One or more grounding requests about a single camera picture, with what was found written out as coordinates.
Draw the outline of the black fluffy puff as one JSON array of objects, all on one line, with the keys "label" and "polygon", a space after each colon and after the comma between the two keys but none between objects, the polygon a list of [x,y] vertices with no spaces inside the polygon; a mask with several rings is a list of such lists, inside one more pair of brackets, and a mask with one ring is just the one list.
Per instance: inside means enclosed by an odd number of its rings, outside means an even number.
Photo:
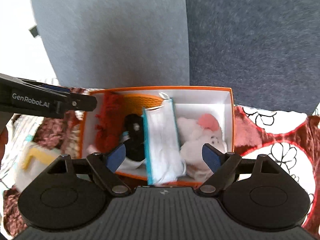
[{"label": "black fluffy puff", "polygon": [[136,162],[143,161],[145,159],[143,118],[136,114],[129,114],[125,116],[124,127],[129,136],[124,141],[126,157]]}]

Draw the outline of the red fuzzy cloth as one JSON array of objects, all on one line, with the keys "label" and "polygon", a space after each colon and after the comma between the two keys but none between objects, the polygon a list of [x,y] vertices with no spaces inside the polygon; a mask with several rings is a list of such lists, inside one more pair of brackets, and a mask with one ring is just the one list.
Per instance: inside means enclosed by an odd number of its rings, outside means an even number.
[{"label": "red fuzzy cloth", "polygon": [[101,153],[112,152],[120,141],[124,127],[124,99],[121,95],[105,92],[103,105],[95,116],[98,124],[95,126],[95,146]]}]

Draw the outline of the dark blue sofa cushion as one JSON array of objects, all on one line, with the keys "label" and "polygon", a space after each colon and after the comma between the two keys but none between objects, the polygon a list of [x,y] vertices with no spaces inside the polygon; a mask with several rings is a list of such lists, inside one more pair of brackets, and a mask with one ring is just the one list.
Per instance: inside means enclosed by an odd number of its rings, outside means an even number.
[{"label": "dark blue sofa cushion", "polygon": [[190,83],[239,105],[311,114],[319,103],[319,0],[186,0]]}]

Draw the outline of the orange cardboard box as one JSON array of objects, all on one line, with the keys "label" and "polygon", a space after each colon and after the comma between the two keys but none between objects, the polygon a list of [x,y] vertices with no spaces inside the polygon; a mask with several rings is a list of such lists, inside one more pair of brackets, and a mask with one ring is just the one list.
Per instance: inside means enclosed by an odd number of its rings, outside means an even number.
[{"label": "orange cardboard box", "polygon": [[92,112],[84,113],[80,125],[79,147],[82,158],[89,155],[88,147],[95,144],[97,133],[95,126],[98,124],[96,115],[100,112],[106,92],[151,98],[159,98],[164,93],[173,99],[177,117],[198,119],[201,115],[210,113],[219,122],[227,150],[234,151],[234,102],[231,88],[210,86],[127,87],[98,89],[89,92],[89,95],[96,97],[97,107]]}]

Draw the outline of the clear plastic storage container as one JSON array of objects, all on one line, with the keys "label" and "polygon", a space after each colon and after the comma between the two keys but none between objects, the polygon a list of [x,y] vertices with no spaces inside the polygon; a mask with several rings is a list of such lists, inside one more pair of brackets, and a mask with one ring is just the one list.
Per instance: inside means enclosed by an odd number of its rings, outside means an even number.
[{"label": "clear plastic storage container", "polygon": [[22,192],[60,154],[60,149],[49,150],[33,141],[25,141],[14,169],[14,187],[17,191]]}]

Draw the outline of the orange honeycomb silicone mat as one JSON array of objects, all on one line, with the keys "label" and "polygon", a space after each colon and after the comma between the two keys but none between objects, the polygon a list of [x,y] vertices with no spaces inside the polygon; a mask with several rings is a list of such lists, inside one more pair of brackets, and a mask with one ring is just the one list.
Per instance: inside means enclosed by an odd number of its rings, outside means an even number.
[{"label": "orange honeycomb silicone mat", "polygon": [[163,99],[159,96],[146,94],[125,94],[123,98],[125,115],[136,114],[141,116],[144,108],[158,107],[163,102]]}]

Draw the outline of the white plush bunny toy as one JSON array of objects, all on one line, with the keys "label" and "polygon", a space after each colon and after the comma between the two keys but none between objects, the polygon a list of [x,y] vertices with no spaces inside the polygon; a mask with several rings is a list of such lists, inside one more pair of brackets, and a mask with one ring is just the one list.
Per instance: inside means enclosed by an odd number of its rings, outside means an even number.
[{"label": "white plush bunny toy", "polygon": [[222,153],[227,152],[219,122],[206,113],[197,120],[179,117],[176,123],[181,142],[180,155],[187,165],[186,174],[203,182],[213,173],[202,158],[202,146],[210,144]]}]

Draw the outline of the teal cartoon mask packet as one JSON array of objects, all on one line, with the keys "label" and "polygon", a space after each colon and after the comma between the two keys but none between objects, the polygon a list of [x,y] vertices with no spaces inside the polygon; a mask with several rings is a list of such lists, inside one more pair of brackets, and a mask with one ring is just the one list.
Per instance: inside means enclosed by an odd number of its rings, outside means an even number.
[{"label": "teal cartoon mask packet", "polygon": [[143,109],[144,153],[149,185],[175,182],[186,175],[186,163],[180,155],[180,141],[173,99],[159,93],[158,107]]}]

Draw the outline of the red floral fleece blanket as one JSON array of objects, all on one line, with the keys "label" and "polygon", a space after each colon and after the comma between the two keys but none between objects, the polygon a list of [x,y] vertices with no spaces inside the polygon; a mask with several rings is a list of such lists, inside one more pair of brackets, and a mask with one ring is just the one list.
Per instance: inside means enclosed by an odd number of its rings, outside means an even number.
[{"label": "red floral fleece blanket", "polygon": [[235,180],[216,196],[204,183],[177,180],[112,196],[85,158],[58,156],[21,193],[27,223],[18,239],[313,239],[319,195],[309,197],[319,171],[319,117],[283,129],[283,113],[234,108]]}]

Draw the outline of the light grey sofa cushion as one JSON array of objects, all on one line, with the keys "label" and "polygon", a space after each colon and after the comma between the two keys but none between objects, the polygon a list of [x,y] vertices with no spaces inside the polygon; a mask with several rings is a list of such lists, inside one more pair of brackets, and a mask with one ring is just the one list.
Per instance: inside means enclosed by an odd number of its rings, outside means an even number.
[{"label": "light grey sofa cushion", "polygon": [[185,0],[31,0],[59,83],[189,84]]}]

